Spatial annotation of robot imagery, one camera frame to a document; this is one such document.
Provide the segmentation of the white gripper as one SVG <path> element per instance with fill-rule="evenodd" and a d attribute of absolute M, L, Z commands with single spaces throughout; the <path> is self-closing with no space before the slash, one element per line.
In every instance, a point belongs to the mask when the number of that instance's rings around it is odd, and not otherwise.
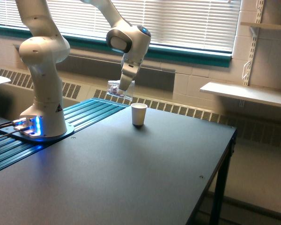
<path fill-rule="evenodd" d="M 122 58 L 121 61 L 121 78 L 119 83 L 120 90 L 127 90 L 133 80 L 133 78 L 139 72 L 143 59 L 140 59 L 139 62 L 134 62 L 128 58 Z"/>

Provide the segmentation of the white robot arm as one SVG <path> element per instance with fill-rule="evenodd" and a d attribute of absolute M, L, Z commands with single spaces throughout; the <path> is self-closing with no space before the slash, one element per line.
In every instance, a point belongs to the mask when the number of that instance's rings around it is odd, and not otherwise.
<path fill-rule="evenodd" d="M 141 25 L 125 20 L 109 0 L 92 0 L 110 24 L 106 35 L 107 45 L 123 54 L 119 90 L 126 91 L 137 75 L 148 51 L 151 33 Z M 34 90 L 32 106 L 21 115 L 29 120 L 32 138 L 50 138 L 67 131 L 63 113 L 62 80 L 56 64 L 70 53 L 68 41 L 61 35 L 45 0 L 18 0 L 16 2 L 22 23 L 32 37 L 25 40 L 19 54 L 28 67 Z"/>

